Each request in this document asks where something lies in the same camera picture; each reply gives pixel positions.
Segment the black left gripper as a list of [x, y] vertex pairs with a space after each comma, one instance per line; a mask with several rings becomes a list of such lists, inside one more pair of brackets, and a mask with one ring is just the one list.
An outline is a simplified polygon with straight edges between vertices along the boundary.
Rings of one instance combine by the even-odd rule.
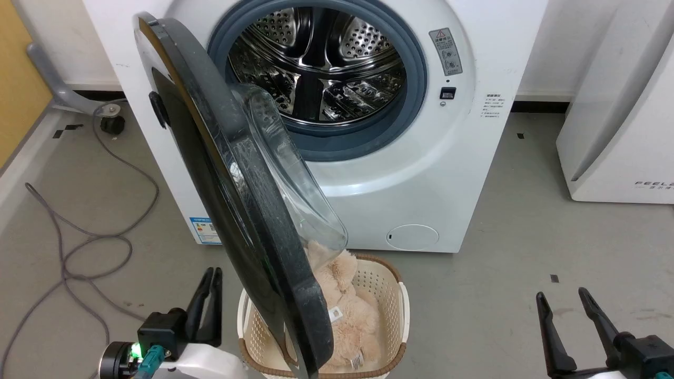
[[[208, 300], [203, 317], [204, 302]], [[155, 345], [169, 352], [167, 360], [177, 360], [185, 346], [195, 342], [220, 347], [222, 344], [222, 269], [208, 268], [203, 274], [187, 307], [166, 313], [152, 312], [137, 330], [144, 357]]]

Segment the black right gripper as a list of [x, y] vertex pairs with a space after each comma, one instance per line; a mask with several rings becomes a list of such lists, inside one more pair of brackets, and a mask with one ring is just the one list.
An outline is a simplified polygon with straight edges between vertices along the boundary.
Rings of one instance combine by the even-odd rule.
[[[578, 295], [597, 330], [607, 367], [618, 367], [626, 378], [673, 377], [673, 348], [669, 344], [654, 334], [635, 338], [628, 332], [619, 333], [587, 288], [578, 288]], [[553, 323], [553, 311], [542, 291], [536, 295], [536, 308], [547, 376], [570, 376], [577, 365], [564, 348]]]

